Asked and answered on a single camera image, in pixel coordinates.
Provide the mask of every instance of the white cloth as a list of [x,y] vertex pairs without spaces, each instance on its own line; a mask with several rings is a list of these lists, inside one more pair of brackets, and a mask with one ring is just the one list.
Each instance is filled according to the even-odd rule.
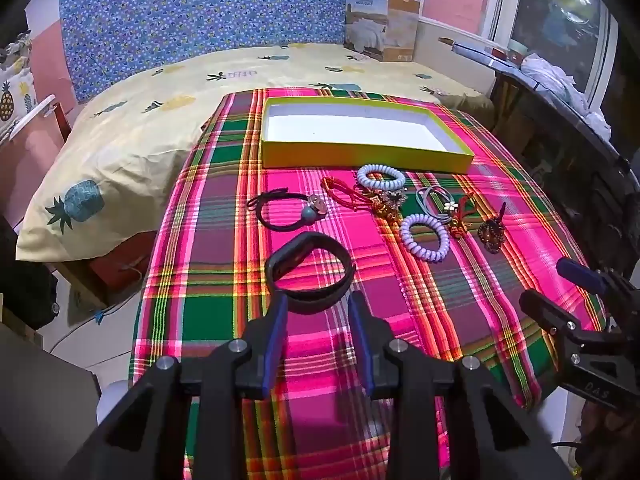
[[0,82],[4,82],[29,66],[31,39],[28,35],[23,35],[20,40],[0,49],[0,53],[6,55],[6,59],[0,63]]
[[608,141],[611,138],[611,127],[602,111],[599,108],[589,110],[586,97],[575,89],[573,76],[565,74],[559,66],[552,65],[538,54],[527,56],[522,61],[520,69],[573,108],[603,140]]

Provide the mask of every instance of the pillow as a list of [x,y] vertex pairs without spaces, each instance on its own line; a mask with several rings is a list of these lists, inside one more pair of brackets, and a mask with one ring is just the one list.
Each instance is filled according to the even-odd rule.
[[28,67],[30,57],[31,39],[28,36],[21,35],[18,41],[0,49],[0,82],[6,81]]
[[9,57],[13,58],[14,62],[8,64],[9,58],[7,58],[7,61],[2,63],[2,65],[0,66],[0,84],[4,83],[10,77],[18,75],[22,71],[22,69],[26,68],[29,64],[29,58],[26,56],[15,57],[12,54]]
[[33,110],[36,105],[36,92],[33,87],[33,74],[23,68],[0,84],[0,139],[14,129],[17,122]]

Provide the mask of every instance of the plaid tablecloth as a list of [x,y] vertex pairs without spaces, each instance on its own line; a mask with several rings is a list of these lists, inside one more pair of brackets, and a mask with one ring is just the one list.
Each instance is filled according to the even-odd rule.
[[[158,231],[134,333],[133,380],[163,354],[208,354],[241,336],[247,320],[267,309],[265,260],[297,232],[264,228],[247,211],[248,198],[278,187],[322,194],[324,176],[355,183],[355,169],[264,170],[260,163],[265,99],[320,95],[427,107],[476,154],[467,175],[406,172],[404,215],[418,212],[414,194],[421,186],[440,184],[456,198],[476,194],[478,213],[467,217],[472,222],[469,233],[452,240],[440,264],[412,257],[396,225],[327,197],[328,215],[308,229],[348,248],[357,266],[352,290],[364,292],[373,313],[385,317],[396,336],[442,359],[475,354],[520,404],[540,402],[550,386],[554,352],[548,336],[520,311],[520,293],[536,288],[570,310],[583,326],[600,328],[602,323],[597,298],[555,272],[561,256],[583,260],[548,199],[500,143],[465,114],[404,98],[308,88],[230,94],[204,127]],[[489,254],[476,230],[497,215],[503,201],[506,242],[499,254]],[[285,224],[300,217],[301,204],[278,201],[265,209],[270,221]],[[419,242],[437,240],[430,233]],[[316,251],[281,284],[325,286],[340,272],[337,260]],[[358,385],[346,313],[345,297],[314,316],[289,314],[284,358],[270,400],[243,403],[252,479],[384,478],[391,404],[371,402]],[[440,423],[439,429],[440,460],[446,463],[446,428]],[[187,478],[193,435],[191,428]]]

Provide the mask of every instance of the blue patterned fabric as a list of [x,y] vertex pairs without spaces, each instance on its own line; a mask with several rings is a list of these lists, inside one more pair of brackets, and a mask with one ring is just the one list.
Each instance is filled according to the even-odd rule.
[[79,101],[132,74],[215,50],[342,43],[344,0],[60,0]]

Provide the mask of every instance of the printed product box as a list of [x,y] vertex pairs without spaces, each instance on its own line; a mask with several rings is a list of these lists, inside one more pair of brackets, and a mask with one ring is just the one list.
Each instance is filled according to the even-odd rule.
[[379,61],[414,58],[420,0],[346,0],[344,46]]

